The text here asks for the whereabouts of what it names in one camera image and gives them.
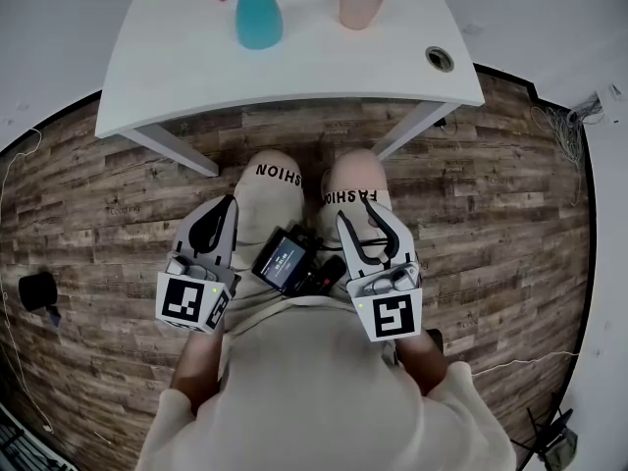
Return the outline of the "white table leg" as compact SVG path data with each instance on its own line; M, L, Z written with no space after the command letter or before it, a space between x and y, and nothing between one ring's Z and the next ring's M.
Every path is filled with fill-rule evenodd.
M219 166L158 125L122 132L122 136L209 178L220 175Z
M372 148L380 160L390 157L417 135L459 107L454 103L421 101Z

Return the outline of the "black cylindrical floor object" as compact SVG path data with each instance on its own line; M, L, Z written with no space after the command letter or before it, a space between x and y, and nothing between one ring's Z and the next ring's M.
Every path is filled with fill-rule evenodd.
M61 322L57 307L58 290L54 277L49 272L24 276L19 279L19 295L28 312L45 309L54 328Z

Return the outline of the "pink plastic cup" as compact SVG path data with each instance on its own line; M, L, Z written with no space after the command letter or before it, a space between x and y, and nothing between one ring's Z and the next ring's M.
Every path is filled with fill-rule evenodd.
M343 26L361 30L379 12L384 0L340 0L340 22Z

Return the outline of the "person's left leg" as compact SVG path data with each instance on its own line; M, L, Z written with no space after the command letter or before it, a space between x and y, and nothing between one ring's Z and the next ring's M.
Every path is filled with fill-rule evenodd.
M247 167L267 164L278 166L299 173L298 164L286 153L274 149L266 149L256 153L248 162Z

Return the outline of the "small black recorder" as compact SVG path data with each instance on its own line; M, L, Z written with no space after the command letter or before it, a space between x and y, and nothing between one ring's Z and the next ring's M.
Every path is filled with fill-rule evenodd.
M328 294L345 272L344 261L337 255L330 257L313 273L308 292L312 295Z

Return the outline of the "black device with screen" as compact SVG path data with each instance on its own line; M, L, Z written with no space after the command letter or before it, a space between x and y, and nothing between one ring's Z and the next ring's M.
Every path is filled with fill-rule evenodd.
M283 295L294 295L313 266L316 240L301 226L276 228L257 256L251 272Z

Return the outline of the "person's leg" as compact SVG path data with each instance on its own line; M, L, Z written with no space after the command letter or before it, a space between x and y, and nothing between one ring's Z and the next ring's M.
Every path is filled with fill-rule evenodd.
M298 164L286 153L274 149L266 149L256 153L248 162L247 167L267 164L278 166L299 173Z
M351 189L387 189L382 163L371 150L360 148L342 154L321 178L321 193Z

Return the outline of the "white power box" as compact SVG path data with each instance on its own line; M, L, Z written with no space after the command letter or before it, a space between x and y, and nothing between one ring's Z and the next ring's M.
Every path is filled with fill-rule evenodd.
M597 89L597 96L604 116L614 125L628 119L628 94L615 83L605 84Z

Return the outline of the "person's beige shirt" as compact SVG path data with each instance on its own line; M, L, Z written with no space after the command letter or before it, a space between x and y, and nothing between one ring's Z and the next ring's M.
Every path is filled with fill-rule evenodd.
M136 471L515 470L468 364L448 361L422 395L396 345L329 297L281 300L225 332L219 379L196 415L161 393Z

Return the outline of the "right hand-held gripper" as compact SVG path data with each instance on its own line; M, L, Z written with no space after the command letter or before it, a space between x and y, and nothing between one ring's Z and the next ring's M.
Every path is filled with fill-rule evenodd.
M378 223L377 237L362 240L346 215L337 214L345 264L355 279L346 290L370 341L418 336L423 298L412 233L391 209L363 202Z

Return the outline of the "person's right forearm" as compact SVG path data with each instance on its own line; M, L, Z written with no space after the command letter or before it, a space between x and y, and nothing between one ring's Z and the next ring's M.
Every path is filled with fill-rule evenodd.
M445 379L448 361L426 331L418 336L397 339L395 345L403 368L422 395L427 395Z

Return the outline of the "dark metal floor rack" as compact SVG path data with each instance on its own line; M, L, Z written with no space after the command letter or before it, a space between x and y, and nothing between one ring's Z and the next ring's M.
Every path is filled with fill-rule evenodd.
M0 403L0 471L78 471Z

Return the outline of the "person's left forearm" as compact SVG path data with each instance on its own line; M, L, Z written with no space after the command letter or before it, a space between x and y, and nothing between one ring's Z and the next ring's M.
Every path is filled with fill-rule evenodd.
M222 345L222 330L214 334L192 332L187 338L171 388L189 399L193 415L197 414L203 403L219 392Z

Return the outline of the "teal large spray bottle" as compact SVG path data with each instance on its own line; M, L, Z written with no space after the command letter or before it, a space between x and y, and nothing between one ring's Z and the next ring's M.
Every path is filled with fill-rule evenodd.
M239 43L250 50L270 48L283 37L283 17L277 0L238 0L235 27Z

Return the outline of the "person's right leg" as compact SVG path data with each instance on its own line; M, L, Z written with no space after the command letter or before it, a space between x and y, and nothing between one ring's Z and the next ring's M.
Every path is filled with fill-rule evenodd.
M387 189L382 163L371 150L360 148L342 154L321 178L321 193L351 189Z

